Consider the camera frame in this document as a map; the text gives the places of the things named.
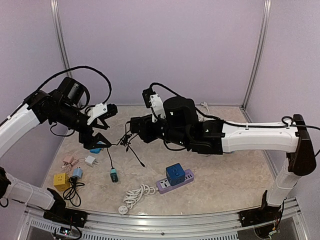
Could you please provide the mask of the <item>purple power strip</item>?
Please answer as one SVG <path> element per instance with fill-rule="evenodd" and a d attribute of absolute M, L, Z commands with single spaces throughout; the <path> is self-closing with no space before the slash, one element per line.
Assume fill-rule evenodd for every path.
<path fill-rule="evenodd" d="M 194 173 L 190 169 L 186 169 L 184 172 L 184 181 L 174 186 L 170 185 L 167 178 L 164 178 L 156 182 L 156 187 L 142 183 L 139 188 L 128 190 L 123 198 L 123 204 L 118 208 L 118 213 L 120 215 L 128 214 L 129 210 L 131 210 L 143 196 L 155 195 L 156 193 L 162 195 L 193 182 L 195 179 Z"/>

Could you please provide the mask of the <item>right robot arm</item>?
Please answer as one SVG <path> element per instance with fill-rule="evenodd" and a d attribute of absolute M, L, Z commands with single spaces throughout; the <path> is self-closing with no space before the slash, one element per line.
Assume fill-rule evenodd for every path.
<path fill-rule="evenodd" d="M 285 152 L 286 162 L 255 212 L 260 222 L 268 221 L 299 179 L 316 169 L 308 127 L 299 114 L 260 124 L 226 121 L 212 115 L 200 121 L 200 111 L 192 99 L 174 96 L 162 101 L 157 94 L 151 95 L 147 107 L 151 114 L 132 117 L 129 122 L 131 133 L 145 143 L 160 139 L 203 155 L 249 150 Z"/>

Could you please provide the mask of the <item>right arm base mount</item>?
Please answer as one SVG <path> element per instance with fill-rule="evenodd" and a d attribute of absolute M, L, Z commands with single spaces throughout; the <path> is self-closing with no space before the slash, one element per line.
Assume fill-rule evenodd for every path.
<path fill-rule="evenodd" d="M 243 228 L 274 221 L 279 219 L 280 216 L 280 207 L 258 207 L 239 212 L 239 219 Z"/>

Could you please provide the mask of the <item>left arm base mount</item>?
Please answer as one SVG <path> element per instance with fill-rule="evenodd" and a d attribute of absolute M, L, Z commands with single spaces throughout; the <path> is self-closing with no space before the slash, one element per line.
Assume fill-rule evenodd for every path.
<path fill-rule="evenodd" d="M 71 208 L 65 208 L 56 213 L 45 210 L 43 218 L 60 224 L 83 228 L 87 222 L 88 213 Z"/>

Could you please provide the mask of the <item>black charger with cable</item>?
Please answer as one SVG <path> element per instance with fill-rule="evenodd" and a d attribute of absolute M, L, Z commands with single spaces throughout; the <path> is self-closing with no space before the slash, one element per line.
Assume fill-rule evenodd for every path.
<path fill-rule="evenodd" d="M 129 150 L 133 153 L 133 155 L 135 156 L 135 158 L 138 160 L 138 162 L 140 163 L 140 165 L 145 168 L 145 164 L 140 160 L 140 158 L 138 157 L 138 155 L 136 154 L 136 152 L 133 150 L 133 148 L 131 147 L 131 141 L 138 136 L 137 133 L 133 134 L 129 128 L 128 125 L 131 123 L 131 121 L 127 121 L 124 124 L 124 134 L 122 137 L 119 138 L 117 143 L 112 143 L 112 146 L 123 146 L 125 147 L 125 151 L 128 152 Z"/>

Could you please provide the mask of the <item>teal charger with cable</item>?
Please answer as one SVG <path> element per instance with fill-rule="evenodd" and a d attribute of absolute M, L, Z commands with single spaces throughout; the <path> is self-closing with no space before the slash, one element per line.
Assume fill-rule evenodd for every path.
<path fill-rule="evenodd" d="M 111 178 L 111 181 L 113 183 L 118 183 L 119 182 L 118 174 L 117 174 L 116 169 L 113 166 L 113 160 L 112 160 L 109 148 L 107 148 L 106 151 L 107 151 L 107 154 L 108 154 L 108 157 L 109 157 L 109 160 L 110 160 L 110 167 L 111 167 L 111 169 L 110 169 L 110 178 Z"/>

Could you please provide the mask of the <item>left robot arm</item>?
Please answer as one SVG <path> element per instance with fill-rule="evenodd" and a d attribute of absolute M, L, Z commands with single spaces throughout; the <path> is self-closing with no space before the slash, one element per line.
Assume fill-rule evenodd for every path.
<path fill-rule="evenodd" d="M 105 120 L 117 114 L 117 106 L 99 103 L 82 113 L 76 106 L 82 95 L 89 96 L 88 89 L 70 77 L 65 77 L 50 93 L 36 90 L 0 125 L 0 154 L 3 156 L 26 133 L 45 121 L 60 123 L 78 132 L 79 142 L 87 150 L 111 147 L 112 144 L 101 133 L 94 133 L 94 129 L 108 129 Z M 4 168 L 0 169 L 0 197 L 47 210 L 61 223 L 70 218 L 65 201 L 55 190 L 19 180 Z"/>

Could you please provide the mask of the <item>blue cube socket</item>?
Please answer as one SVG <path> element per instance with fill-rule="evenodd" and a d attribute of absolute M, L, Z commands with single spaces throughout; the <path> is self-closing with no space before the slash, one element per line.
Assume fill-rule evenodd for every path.
<path fill-rule="evenodd" d="M 180 163 L 168 166 L 165 169 L 166 178 L 171 186 L 176 186 L 185 181 L 185 171 Z"/>

